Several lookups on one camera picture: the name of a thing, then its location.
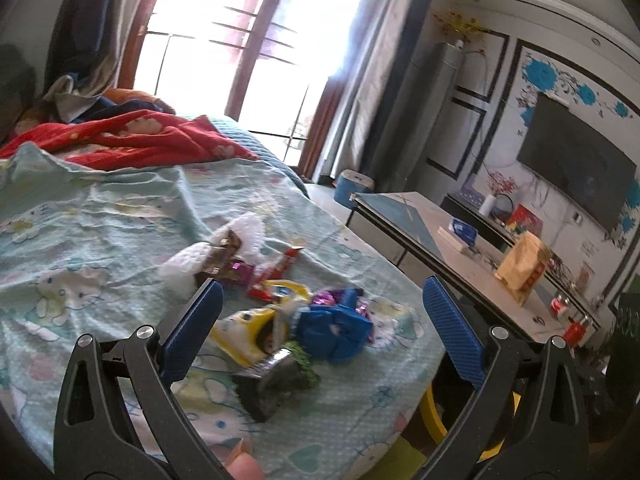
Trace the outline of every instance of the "silver bolt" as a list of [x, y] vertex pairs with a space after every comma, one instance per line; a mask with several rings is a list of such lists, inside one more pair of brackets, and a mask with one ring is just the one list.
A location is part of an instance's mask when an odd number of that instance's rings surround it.
[[564, 348], [566, 346], [566, 341], [559, 335], [555, 335], [551, 338], [551, 344], [556, 348]]
[[153, 332], [154, 332], [154, 328], [152, 326], [141, 326], [137, 330], [136, 335], [140, 339], [149, 339]]
[[496, 339], [500, 339], [502, 341], [504, 341], [509, 337], [509, 331], [506, 328], [501, 326], [494, 326], [491, 329], [491, 333], [494, 335]]
[[94, 338], [91, 337], [89, 334], [82, 334], [79, 338], [78, 338], [78, 346], [87, 346], [91, 341], [93, 341]]

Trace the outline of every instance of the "floor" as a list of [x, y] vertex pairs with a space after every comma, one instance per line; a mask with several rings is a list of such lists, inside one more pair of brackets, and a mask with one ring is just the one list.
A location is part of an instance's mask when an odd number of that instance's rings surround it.
[[343, 224], [346, 223], [351, 211], [334, 200], [334, 186], [319, 186], [318, 184], [306, 184], [309, 198], [321, 209], [335, 216]]

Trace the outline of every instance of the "cartoon print blanket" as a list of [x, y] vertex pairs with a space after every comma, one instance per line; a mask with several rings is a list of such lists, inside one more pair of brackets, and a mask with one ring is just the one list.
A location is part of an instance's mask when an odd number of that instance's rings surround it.
[[44, 123], [0, 150], [12, 156], [25, 142], [94, 170], [172, 166], [226, 158], [258, 157], [221, 135], [206, 116], [187, 120], [151, 110], [83, 124]]
[[[0, 400], [49, 465], [76, 338], [123, 338], [158, 323], [179, 304], [158, 266], [246, 211], [265, 222], [266, 257], [306, 246], [288, 278], [312, 290], [363, 287], [376, 332], [350, 362], [314, 364], [320, 385], [266, 424], [242, 410], [229, 377], [237, 365], [208, 340], [172, 389], [219, 458], [248, 436], [268, 479], [355, 480], [402, 431], [442, 357], [419, 288], [263, 162], [104, 173], [27, 144], [0, 160], [0, 203]], [[230, 288], [223, 316], [257, 305]], [[159, 454], [123, 388], [146, 449]]]

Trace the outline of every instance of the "flat screen tv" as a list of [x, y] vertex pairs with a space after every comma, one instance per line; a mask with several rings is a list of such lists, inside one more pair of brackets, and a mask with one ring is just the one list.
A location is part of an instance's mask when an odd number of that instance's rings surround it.
[[563, 104], [540, 94], [517, 160], [567, 195], [606, 232], [618, 222], [636, 165]]

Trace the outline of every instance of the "brown paper bag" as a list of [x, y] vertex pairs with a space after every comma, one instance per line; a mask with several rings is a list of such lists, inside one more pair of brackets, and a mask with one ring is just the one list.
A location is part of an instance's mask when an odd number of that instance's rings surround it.
[[551, 251], [545, 243], [533, 234], [524, 232], [504, 257], [494, 276], [522, 306], [533, 286], [545, 275], [550, 258]]

